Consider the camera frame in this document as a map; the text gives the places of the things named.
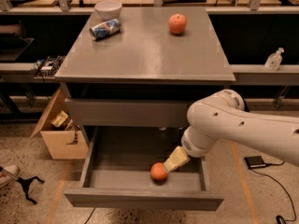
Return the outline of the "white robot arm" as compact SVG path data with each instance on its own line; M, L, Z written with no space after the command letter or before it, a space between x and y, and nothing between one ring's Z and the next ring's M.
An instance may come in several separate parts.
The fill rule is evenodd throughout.
M299 165L299 118L247 112L244 100L233 90L218 91L193 103L187 121L181 145L164 162L168 173L191 157L205 156L220 139Z

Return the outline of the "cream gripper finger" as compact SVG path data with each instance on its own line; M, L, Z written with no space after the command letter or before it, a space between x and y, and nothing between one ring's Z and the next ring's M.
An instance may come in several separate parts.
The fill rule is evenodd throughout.
M168 173L170 173L186 164L189 160L190 158L185 149L183 147L176 147L168 159L164 162L164 168Z

